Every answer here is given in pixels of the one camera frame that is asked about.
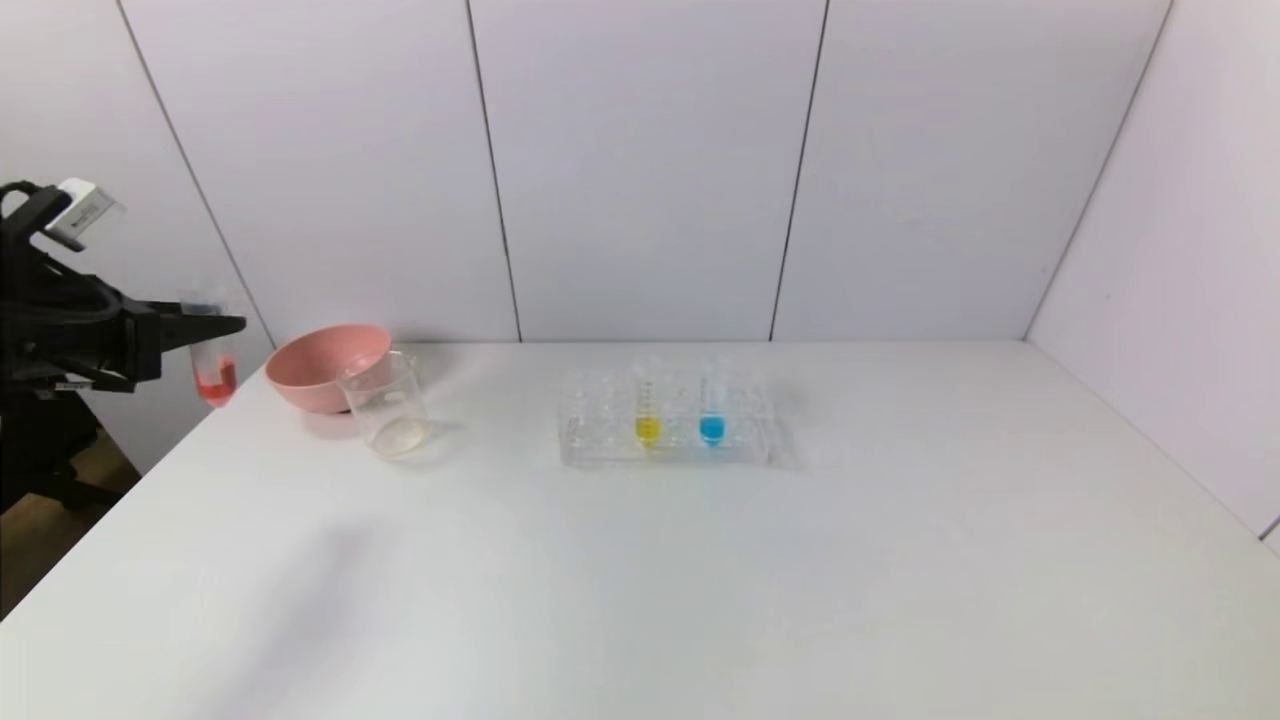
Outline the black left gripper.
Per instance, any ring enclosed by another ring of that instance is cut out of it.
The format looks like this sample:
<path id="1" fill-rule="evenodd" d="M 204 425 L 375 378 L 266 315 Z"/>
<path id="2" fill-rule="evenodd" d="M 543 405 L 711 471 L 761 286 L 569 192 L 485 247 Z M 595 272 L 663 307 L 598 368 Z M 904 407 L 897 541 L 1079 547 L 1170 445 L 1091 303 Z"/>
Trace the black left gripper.
<path id="1" fill-rule="evenodd" d="M 24 322 L 24 388 L 132 393 L 160 377 L 160 354 L 232 337 L 244 316 L 218 305 L 151 302 L 143 320 L 119 307 L 110 318 L 45 316 Z"/>

